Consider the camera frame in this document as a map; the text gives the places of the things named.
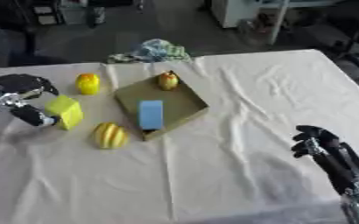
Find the robotic hand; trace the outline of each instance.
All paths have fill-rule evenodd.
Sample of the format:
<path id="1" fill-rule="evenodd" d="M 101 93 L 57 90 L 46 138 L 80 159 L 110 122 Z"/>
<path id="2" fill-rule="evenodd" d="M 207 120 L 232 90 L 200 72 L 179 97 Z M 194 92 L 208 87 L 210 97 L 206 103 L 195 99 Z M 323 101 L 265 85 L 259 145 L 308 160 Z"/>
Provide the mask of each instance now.
<path id="1" fill-rule="evenodd" d="M 359 224 L 359 157 L 347 143 L 331 132 L 314 126 L 297 126 L 301 133 L 293 138 L 294 156 L 305 155 L 327 173 L 341 195 L 342 208 L 350 223 Z"/>
<path id="2" fill-rule="evenodd" d="M 39 98 L 43 92 L 58 95 L 59 91 L 49 80 L 29 74 L 0 76 L 0 109 L 9 108 L 11 114 L 33 126 L 54 125 L 60 119 L 47 116 L 25 100 Z"/>

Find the yellow sponge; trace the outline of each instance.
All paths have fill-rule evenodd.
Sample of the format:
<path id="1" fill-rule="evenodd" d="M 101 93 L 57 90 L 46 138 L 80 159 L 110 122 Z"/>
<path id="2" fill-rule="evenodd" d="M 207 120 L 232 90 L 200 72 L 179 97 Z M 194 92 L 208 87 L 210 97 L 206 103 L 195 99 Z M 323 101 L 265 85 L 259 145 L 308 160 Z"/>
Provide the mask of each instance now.
<path id="1" fill-rule="evenodd" d="M 65 130 L 72 129 L 84 116 L 79 102 L 63 94 L 48 102 L 45 110 L 54 116 L 60 116 L 60 126 Z"/>

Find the white cabinet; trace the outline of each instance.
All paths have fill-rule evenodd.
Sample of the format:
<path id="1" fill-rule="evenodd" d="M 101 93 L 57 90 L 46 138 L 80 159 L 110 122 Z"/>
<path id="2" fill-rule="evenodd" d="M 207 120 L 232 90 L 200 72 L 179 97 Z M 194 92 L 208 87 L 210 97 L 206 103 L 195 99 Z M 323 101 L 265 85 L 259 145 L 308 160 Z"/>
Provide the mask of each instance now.
<path id="1" fill-rule="evenodd" d="M 241 19 L 254 18 L 260 5 L 257 0 L 213 0 L 211 10 L 223 28 L 232 28 Z"/>

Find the crumpled towel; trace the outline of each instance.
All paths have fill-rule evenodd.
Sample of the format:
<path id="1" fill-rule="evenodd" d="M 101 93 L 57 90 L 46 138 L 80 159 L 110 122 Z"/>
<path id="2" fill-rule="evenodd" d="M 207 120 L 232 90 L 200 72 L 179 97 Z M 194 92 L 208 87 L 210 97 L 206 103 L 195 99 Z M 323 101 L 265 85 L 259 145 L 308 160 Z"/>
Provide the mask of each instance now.
<path id="1" fill-rule="evenodd" d="M 163 39 L 145 41 L 136 51 L 112 54 L 108 58 L 110 64 L 134 62 L 160 62 L 167 60 L 190 60 L 185 47 L 173 45 Z"/>

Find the yellow fruit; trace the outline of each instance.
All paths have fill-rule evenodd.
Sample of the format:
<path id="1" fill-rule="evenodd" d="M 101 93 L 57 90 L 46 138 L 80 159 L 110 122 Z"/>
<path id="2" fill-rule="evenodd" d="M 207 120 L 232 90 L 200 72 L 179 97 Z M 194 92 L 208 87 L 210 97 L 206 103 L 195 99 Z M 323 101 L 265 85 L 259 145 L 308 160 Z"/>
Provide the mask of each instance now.
<path id="1" fill-rule="evenodd" d="M 99 76 L 94 73 L 83 73 L 77 77 L 76 87 L 83 95 L 95 95 L 99 92 Z"/>
<path id="2" fill-rule="evenodd" d="M 101 149 L 115 149 L 128 143 L 128 134 L 123 127 L 103 122 L 95 128 L 94 139 Z"/>
<path id="3" fill-rule="evenodd" d="M 179 79 L 173 71 L 162 73 L 159 77 L 158 84 L 164 90 L 172 90 L 178 86 Z"/>

